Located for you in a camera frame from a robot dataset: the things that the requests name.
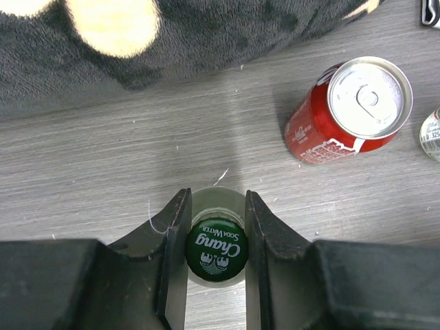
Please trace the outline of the glass soda water bottle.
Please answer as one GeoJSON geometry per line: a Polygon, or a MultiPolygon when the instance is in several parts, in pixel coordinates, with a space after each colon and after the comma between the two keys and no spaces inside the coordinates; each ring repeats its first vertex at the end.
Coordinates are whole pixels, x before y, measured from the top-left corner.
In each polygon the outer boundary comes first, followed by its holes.
{"type": "Polygon", "coordinates": [[[245,196],[218,186],[195,192],[185,245],[188,278],[211,288],[236,285],[245,278],[248,254],[245,196]]]}

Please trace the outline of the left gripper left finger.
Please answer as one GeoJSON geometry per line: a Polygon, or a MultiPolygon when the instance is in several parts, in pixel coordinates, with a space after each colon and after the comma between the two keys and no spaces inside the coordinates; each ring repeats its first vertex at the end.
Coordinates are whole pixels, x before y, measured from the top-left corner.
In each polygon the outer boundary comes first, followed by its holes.
{"type": "Polygon", "coordinates": [[[97,239],[1,243],[2,329],[183,329],[192,193],[105,245],[97,239]]]}

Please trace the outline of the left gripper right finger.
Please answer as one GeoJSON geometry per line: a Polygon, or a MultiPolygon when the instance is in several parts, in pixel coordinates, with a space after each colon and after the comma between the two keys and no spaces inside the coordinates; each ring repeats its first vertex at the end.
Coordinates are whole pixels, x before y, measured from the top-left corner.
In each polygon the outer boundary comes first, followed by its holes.
{"type": "Polygon", "coordinates": [[[438,329],[439,248],[317,240],[245,197],[248,329],[438,329]]]}

